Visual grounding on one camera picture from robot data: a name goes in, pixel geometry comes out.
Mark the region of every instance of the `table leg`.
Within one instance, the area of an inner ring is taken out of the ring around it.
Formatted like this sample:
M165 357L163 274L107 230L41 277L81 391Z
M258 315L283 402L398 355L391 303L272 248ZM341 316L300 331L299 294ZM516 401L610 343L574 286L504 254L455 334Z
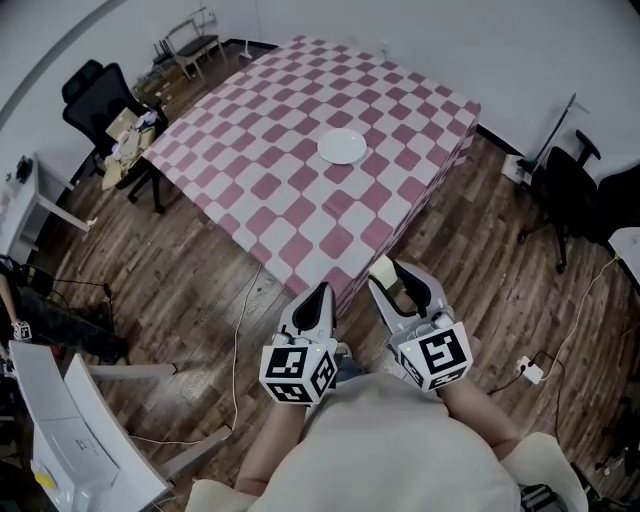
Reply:
M88 233L89 230L91 229L89 224L87 224L86 222L82 222L80 219L78 219L77 217L74 217L69 212L63 210L54 202L49 201L49 199L42 196L41 194L38 194L38 204L43 208L46 208L47 210L49 210L54 215L57 215L62 220L66 220L69 224L73 224L75 227L77 227L78 229L81 229L85 233Z
M18 238L18 242L24 245L30 251L38 252L40 250L40 248L36 244L34 244L31 240L23 235L20 235L20 237Z
M173 478L189 464L216 448L230 433L231 430L227 426L219 428L206 439L203 439L198 444L194 444L180 455L176 455L173 459L165 462L158 468L160 474L167 480Z
M51 176L54 180L56 180L58 183L60 183L61 185L64 185L66 188L68 188L69 190L73 190L75 188L74 185L71 184L71 182L69 182L64 176L62 176L62 174L60 174L58 171L55 171L53 169L49 169L48 167L42 165L42 163L39 166L39 169L42 169L44 172L46 172L49 176Z
M206 84L207 81L205 80L204 75L202 74L202 70L200 69L200 66L198 65L198 61L194 60L193 61L193 65L196 67L196 71L200 75L200 78L202 79L202 81Z
M140 364L129 366L87 366L94 380L147 379L178 373L174 364Z
M224 47L222 46L222 43L220 42L220 40L218 40L218 46L220 47L220 55L222 55L222 60L224 61L224 65L228 66L229 61L227 60L227 56L224 53Z

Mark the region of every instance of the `beige shirt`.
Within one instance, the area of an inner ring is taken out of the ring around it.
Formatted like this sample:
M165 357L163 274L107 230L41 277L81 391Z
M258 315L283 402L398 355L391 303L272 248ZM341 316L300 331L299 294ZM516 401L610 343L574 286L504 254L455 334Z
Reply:
M200 480L187 512L515 512L518 484L547 484L569 512L588 510L554 438L528 436L499 462L437 397L371 374L327 396L260 498Z

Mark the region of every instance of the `black cable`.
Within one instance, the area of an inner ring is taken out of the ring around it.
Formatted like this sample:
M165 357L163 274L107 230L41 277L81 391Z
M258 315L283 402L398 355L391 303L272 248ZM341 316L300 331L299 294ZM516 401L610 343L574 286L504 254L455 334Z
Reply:
M492 396L492 395L495 395L498 391L502 391L503 389L507 389L509 386L511 386L511 384L513 384L520 377L522 377L523 373L524 373L524 370L521 369L520 373L517 376L515 376L513 379L511 379L509 382L507 382L504 386L501 386L501 387L496 388L496 389L492 389L491 391L489 391L487 393L487 395Z
M532 361L535 361L539 355L547 356L552 361L556 359L551 354L548 354L544 350L540 350L535 356L533 356ZM564 363L560 361L560 359L556 359L556 362L560 365L560 368L562 369L562 374L560 376L560 385L558 386L558 396L556 398L556 420L553 426L553 431L556 436L556 440L558 441L558 444L560 444L560 436L558 435L558 425L560 423L560 394L562 393L562 386L564 386L564 380L567 373L567 369L565 368Z
M59 291L57 290L51 290L51 293L55 293L58 297L60 297L63 301L65 306L67 307L68 310L71 310L71 306L69 306L69 301L67 301L67 299L65 298L64 295L62 295Z
M76 283L76 284L90 284L91 286L99 286L100 288L104 287L104 283L92 283L90 281L76 281L74 279L54 279L56 283Z
M115 334L116 333L116 322L113 319L113 299L112 299L112 295L109 294L107 296L107 303L109 304L109 319L111 320L111 334Z

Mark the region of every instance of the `chair leg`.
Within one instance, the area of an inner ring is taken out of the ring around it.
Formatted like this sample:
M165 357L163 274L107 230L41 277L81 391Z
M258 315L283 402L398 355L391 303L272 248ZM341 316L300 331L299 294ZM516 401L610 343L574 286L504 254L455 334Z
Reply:
M138 198L136 197L136 194L142 187L146 185L147 181L149 181L152 177L153 177L153 171L151 169L149 169L147 172L145 172L142 175L142 177L138 180L138 182L133 186L133 189L131 189L131 192L129 192L129 195L127 196L129 201L131 201L132 203L135 203L138 200Z
M187 81L191 82L191 77L189 76L189 72L187 71L187 66L185 66L184 62L182 62L182 60L176 59L178 61L178 64L180 65L180 67L182 68L182 72L184 73L184 76L187 77Z
M551 220L551 217L538 218L538 220L532 227L528 229L522 229L518 233L518 243L523 244L529 235L534 234L536 231L540 231L542 228L548 226L552 222L553 221Z
M153 204L156 213L162 215L164 213L164 207L160 204L160 171L158 169L152 169L149 173L151 174L151 186L153 187Z
M556 265L556 271L558 274L562 274L567 268L567 243L564 238L564 225L561 222L555 222L556 238L558 239L558 246L560 247L560 263Z
M196 71L198 72L198 74L200 75L200 78L202 78L202 81L204 83L207 83L207 81L204 79L204 75L202 74L202 70L200 69L200 66L198 65L198 61L194 60L193 61L193 65L196 67Z
M220 55L222 55L222 60L224 61L224 65L228 66L229 61L227 60L226 53L224 53L224 46L222 46L222 43L219 40L218 40L218 46L220 47Z

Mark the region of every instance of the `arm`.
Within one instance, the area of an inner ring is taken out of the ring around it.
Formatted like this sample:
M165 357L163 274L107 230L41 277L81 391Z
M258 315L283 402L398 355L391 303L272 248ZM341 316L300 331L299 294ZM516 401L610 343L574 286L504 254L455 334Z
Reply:
M451 417L484 439L502 460L520 442L515 425L493 401L464 378L441 388L440 395Z
M302 405L274 404L242 463L236 491L262 495L277 467L298 445L306 412Z
M9 313L11 324L15 324L19 321L18 315L16 314L16 306L13 303L13 296L11 295L9 281L7 281L7 278L2 274L0 274L0 297L2 298L4 307L7 309L7 313Z

